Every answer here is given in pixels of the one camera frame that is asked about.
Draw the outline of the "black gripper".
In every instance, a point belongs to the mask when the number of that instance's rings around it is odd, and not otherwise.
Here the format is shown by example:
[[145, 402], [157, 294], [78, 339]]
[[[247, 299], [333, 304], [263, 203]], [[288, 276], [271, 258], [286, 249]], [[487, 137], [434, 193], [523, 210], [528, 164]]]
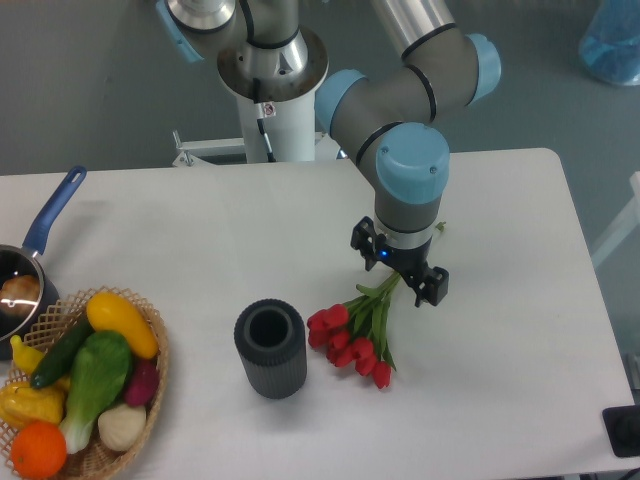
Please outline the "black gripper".
[[419, 308], [423, 303], [437, 306], [449, 289], [449, 272], [428, 264], [431, 239], [430, 230], [377, 233], [374, 221], [365, 216], [353, 227], [350, 246], [364, 259], [366, 271], [381, 261], [399, 273], [414, 292], [414, 305]]

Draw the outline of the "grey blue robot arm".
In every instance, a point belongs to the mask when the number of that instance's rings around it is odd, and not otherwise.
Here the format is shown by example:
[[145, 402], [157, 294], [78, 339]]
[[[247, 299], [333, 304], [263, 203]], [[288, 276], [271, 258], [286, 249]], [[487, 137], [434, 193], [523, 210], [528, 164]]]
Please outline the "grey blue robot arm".
[[418, 303], [437, 305], [448, 272], [428, 262], [449, 179], [441, 114], [491, 93], [501, 77], [494, 44], [463, 34], [442, 1], [377, 1], [401, 59], [375, 83], [356, 70], [330, 73], [322, 40], [295, 1], [160, 1], [157, 13], [190, 63], [211, 60], [235, 97], [251, 163], [310, 161], [323, 130], [374, 190], [374, 214], [353, 229], [367, 267], [383, 263]]

